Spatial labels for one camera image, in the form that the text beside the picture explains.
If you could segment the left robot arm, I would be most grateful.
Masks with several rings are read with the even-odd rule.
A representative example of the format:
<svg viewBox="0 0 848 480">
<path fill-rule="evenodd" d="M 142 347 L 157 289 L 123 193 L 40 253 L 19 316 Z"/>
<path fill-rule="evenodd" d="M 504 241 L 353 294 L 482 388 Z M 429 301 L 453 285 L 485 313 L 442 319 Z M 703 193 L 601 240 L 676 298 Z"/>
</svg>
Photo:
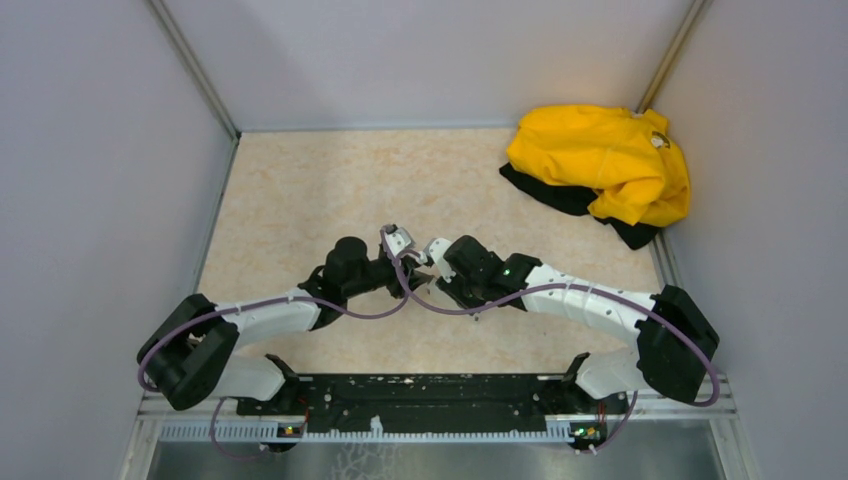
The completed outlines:
<svg viewBox="0 0 848 480">
<path fill-rule="evenodd" d="M 401 231 L 389 236 L 374 259 L 362 239 L 344 237 L 305 281 L 277 297 L 216 304 L 201 293 L 189 295 L 139 350 L 137 380 L 176 411 L 208 398 L 237 398 L 288 413 L 300 399 L 298 375 L 276 355 L 246 357 L 240 349 L 327 327 L 350 315 L 350 299 L 375 290 L 385 289 L 405 304 L 408 290 L 430 280 L 419 270 L 430 263 Z"/>
</svg>

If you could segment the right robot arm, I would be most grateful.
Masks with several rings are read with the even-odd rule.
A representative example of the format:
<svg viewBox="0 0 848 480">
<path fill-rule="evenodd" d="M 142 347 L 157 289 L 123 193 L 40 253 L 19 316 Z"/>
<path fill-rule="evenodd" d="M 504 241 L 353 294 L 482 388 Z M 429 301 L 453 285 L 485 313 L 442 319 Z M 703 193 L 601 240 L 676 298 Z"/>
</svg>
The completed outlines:
<svg viewBox="0 0 848 480">
<path fill-rule="evenodd" d="M 720 338 L 692 297 L 666 285 L 659 293 L 614 289 L 513 253 L 502 259 L 477 239 L 435 239 L 424 249 L 439 272 L 437 288 L 478 313 L 489 306 L 557 315 L 622 342 L 622 348 L 576 359 L 563 398 L 576 412 L 624 391 L 652 389 L 693 406 L 711 405 L 720 392 L 712 364 Z"/>
</svg>

